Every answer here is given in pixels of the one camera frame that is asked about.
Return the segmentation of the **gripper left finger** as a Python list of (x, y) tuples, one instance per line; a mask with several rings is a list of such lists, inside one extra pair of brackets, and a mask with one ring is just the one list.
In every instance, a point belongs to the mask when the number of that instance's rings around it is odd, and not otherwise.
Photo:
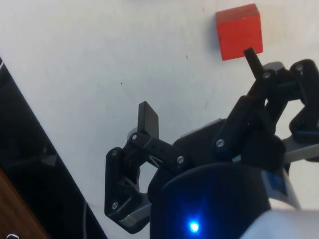
[[(142, 193), (139, 177), (146, 162), (157, 171)], [(159, 139), (158, 115), (148, 102), (140, 103), (137, 129), (123, 148), (106, 155), (105, 215), (128, 233), (138, 233), (149, 223), (152, 204), (164, 185), (190, 167), (184, 151)]]

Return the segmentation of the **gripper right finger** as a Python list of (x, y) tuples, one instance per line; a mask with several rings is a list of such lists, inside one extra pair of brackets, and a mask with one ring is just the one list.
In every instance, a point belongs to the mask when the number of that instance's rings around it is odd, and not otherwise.
[(240, 156), (243, 164), (275, 172), (285, 165), (287, 148), (275, 131), (289, 101), (300, 100), (304, 105), (289, 124), (294, 142), (319, 142), (319, 70), (310, 59), (296, 62), (289, 70), (267, 70), (253, 48), (244, 55), (255, 82), (215, 137), (214, 158), (230, 162)]

